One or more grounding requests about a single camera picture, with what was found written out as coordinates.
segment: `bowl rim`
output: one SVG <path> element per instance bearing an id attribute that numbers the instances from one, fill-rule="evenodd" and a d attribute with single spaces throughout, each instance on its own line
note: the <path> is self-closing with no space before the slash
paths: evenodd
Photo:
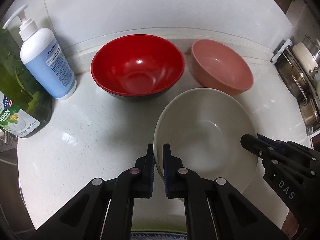
<path id="1" fill-rule="evenodd" d="M 236 55 L 238 55 L 238 56 L 240 57 L 240 60 L 242 60 L 242 61 L 247 65 L 248 69 L 250 70 L 250 74 L 251 74 L 250 77 L 251 77 L 251 80 L 252 80 L 251 85 L 250 85 L 249 87 L 247 87 L 247 88 L 238 88 L 238 87 L 231 86 L 231 85 L 223 82 L 222 80 L 220 80 L 219 78 L 217 78 L 217 77 L 214 76 L 214 75 L 211 75 L 211 74 L 203 67 L 203 65 L 199 62 L 198 58 L 196 57 L 196 54 L 194 53 L 194 46 L 195 46 L 195 44 L 196 44 L 197 42 L 199 42 L 199 41 L 210 41 L 210 42 L 213 42 L 213 43 L 218 43 L 218 44 L 222 45 L 223 47 L 226 47 L 227 49 L 230 49 L 230 50 L 233 51 Z M 195 58 L 196 62 L 199 64 L 199 66 L 200 66 L 208 75 L 210 75 L 212 78 L 215 78 L 217 81 L 219 81 L 219 82 L 222 83 L 223 85 L 225 85 L 225 86 L 227 86 L 227 87 L 230 87 L 230 88 L 232 88 L 232 89 L 238 90 L 238 91 L 242 91 L 242 92 L 249 90 L 249 89 L 253 86 L 254 78 L 253 78 L 253 74 L 252 74 L 252 71 L 251 71 L 249 65 L 246 63 L 246 61 L 245 61 L 238 53 L 236 53 L 236 52 L 235 52 L 233 49 L 231 49 L 230 47 L 222 44 L 221 42 L 218 42 L 218 41 L 215 41 L 215 40 L 210 40 L 210 39 L 200 39 L 200 40 L 197 40 L 197 41 L 195 41 L 195 42 L 192 44 L 192 46 L 191 46 L 191 55 Z"/>
<path id="2" fill-rule="evenodd" d="M 165 41 L 166 43 L 168 43 L 168 44 L 170 44 L 171 46 L 173 46 L 173 47 L 179 52 L 179 54 L 180 54 L 180 56 L 181 56 L 181 59 L 182 59 L 182 68 L 181 68 L 181 71 L 180 71 L 179 75 L 178 75 L 171 83 L 169 83 L 168 85 L 166 85 L 166 86 L 164 86 L 164 87 L 162 87 L 162 88 L 159 88 L 159 89 L 157 89 L 157 90 L 155 90 L 155 91 L 149 92 L 149 93 L 139 93 L 139 94 L 119 93 L 119 92 L 116 92 L 116 91 L 114 91 L 114 90 L 111 90 L 111 89 L 105 87 L 103 84 L 101 84 L 101 83 L 97 80 L 95 74 L 93 73 L 93 64 L 94 64 L 94 61 L 95 61 L 96 57 L 98 56 L 99 53 L 101 53 L 101 51 L 102 51 L 106 46 L 110 45 L 110 43 L 113 43 L 114 41 L 118 41 L 118 40 L 121 40 L 121 39 L 126 39 L 126 38 L 132 37 L 132 36 L 148 36 L 148 37 L 153 37 L 153 38 L 157 38 L 157 39 L 159 39 L 159 40 Z M 94 57 L 93 57 L 93 59 L 92 59 L 92 61 L 91 61 L 90 71 L 91 71 L 91 76 L 92 76 L 93 80 L 95 81 L 95 83 L 96 83 L 99 87 L 101 87 L 103 90 L 105 90 L 105 91 L 107 91 L 107 92 L 109 92 L 109 93 L 111 93 L 111 94 L 118 95 L 118 96 L 123 96 L 123 97 L 141 97 L 141 96 L 149 96 L 149 95 L 157 94 L 157 93 L 159 93 L 159 92 L 161 92 L 161 91 L 167 90 L 167 89 L 169 89 L 170 87 L 172 87 L 172 86 L 173 86 L 176 82 L 178 82 L 179 79 L 181 78 L 181 76 L 182 76 L 182 74 L 183 74 L 183 72 L 184 72 L 184 69 L 185 69 L 185 64 L 186 64 L 186 63 L 185 63 L 185 59 L 184 59 L 184 56 L 183 56 L 182 52 L 181 52 L 181 51 L 178 49 L 178 47 L 177 47 L 176 45 L 174 45 L 172 42 L 170 42 L 170 41 L 168 41 L 168 40 L 166 40 L 166 39 L 164 39 L 164 38 L 161 38 L 161 37 L 159 37 L 159 36 L 156 36 L 156 35 L 150 35 L 150 34 L 130 34 L 130 35 L 125 35 L 125 36 L 118 37 L 118 38 L 116 38 L 116 39 L 114 39 L 114 40 L 112 40 L 112 41 L 109 41 L 109 42 L 106 43 L 105 45 L 103 45 L 103 46 L 96 52 L 96 54 L 94 55 Z"/>
<path id="3" fill-rule="evenodd" d="M 162 121 L 162 119 L 163 119 L 164 114 L 168 111 L 168 108 L 171 107 L 171 105 L 172 105 L 175 101 L 177 101 L 180 97 L 184 96 L 185 94 L 192 93 L 192 92 L 195 91 L 195 90 L 210 90 L 210 91 L 214 90 L 215 92 L 218 92 L 218 93 L 220 93 L 220 94 L 224 94 L 224 95 L 226 95 L 227 97 L 231 98 L 233 101 L 235 101 L 235 102 L 243 109 L 243 111 L 245 112 L 245 114 L 248 116 L 248 118 L 249 118 L 249 120 L 250 120 L 250 122 L 251 122 L 252 128 L 253 128 L 253 131 L 254 131 L 254 136 L 255 136 L 255 137 L 258 137 L 258 136 L 257 136 L 257 132 L 256 132 L 256 130 L 255 130 L 255 128 L 254 128 L 254 125 L 253 125 L 253 123 L 252 123 L 252 120 L 251 120 L 248 112 L 247 112 L 246 109 L 244 109 L 244 107 L 243 107 L 237 100 L 235 100 L 232 96 L 228 95 L 228 94 L 225 93 L 225 92 L 222 92 L 222 91 L 220 91 L 220 90 L 213 89 L 213 88 L 193 88 L 193 89 L 184 91 L 183 93 L 177 95 L 174 99 L 172 99 L 172 100 L 167 104 L 167 106 L 164 108 L 164 110 L 162 111 L 162 113 L 161 113 L 161 115 L 160 115 L 160 117 L 159 117 L 159 119 L 158 119 L 158 122 L 157 122 L 157 125 L 156 125 L 156 128 L 155 128 L 155 133 L 154 133 L 154 136 L 153 136 L 153 155 L 154 155 L 154 158 L 155 158 L 155 164 L 156 164 L 156 168 L 157 168 L 158 174 L 160 175 L 160 177 L 161 177 L 161 179 L 162 179 L 163 182 L 164 182 L 164 175 L 163 175 L 163 173 L 162 173 L 162 171 L 161 171 L 161 168 L 160 168 L 160 165 L 159 165 L 158 151 L 157 151 L 157 138 L 158 138 L 158 132 L 159 132 L 160 123 L 161 123 L 161 121 Z M 257 165 L 258 165 L 258 157 L 256 157 L 255 170 L 256 170 Z"/>

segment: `pink bowl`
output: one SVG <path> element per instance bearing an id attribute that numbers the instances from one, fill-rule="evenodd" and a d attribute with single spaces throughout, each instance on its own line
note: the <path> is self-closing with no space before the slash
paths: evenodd
<path id="1" fill-rule="evenodd" d="M 192 69 L 202 85 L 238 95 L 253 85 L 253 75 L 243 58 L 229 47 L 199 40 L 192 45 Z"/>

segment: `brown floor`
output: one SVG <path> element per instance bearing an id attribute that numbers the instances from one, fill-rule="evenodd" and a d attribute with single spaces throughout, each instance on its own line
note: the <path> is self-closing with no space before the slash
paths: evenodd
<path id="1" fill-rule="evenodd" d="M 0 153 L 0 159 L 15 164 L 17 149 L 9 151 Z M 35 229 L 20 196 L 18 167 L 4 163 L 1 160 L 0 212 L 3 212 L 8 224 L 17 237 L 21 240 L 27 240 Z"/>

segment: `green bottle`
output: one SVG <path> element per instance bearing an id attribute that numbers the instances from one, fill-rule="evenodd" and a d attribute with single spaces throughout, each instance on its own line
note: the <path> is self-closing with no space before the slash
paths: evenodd
<path id="1" fill-rule="evenodd" d="M 20 48 L 0 22 L 0 127 L 27 138 L 50 120 L 52 97 L 20 60 Z"/>

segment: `backsplash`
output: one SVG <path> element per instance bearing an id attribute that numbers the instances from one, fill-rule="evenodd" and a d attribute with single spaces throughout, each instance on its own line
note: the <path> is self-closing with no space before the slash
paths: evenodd
<path id="1" fill-rule="evenodd" d="M 28 3 L 28 17 L 49 27 L 63 49 L 74 51 L 103 44 L 101 37 L 145 28 L 177 28 L 189 35 L 215 31 L 239 36 L 275 49 L 292 25 L 273 0 L 16 0 L 4 20 Z M 18 20 L 11 24 L 17 36 Z"/>

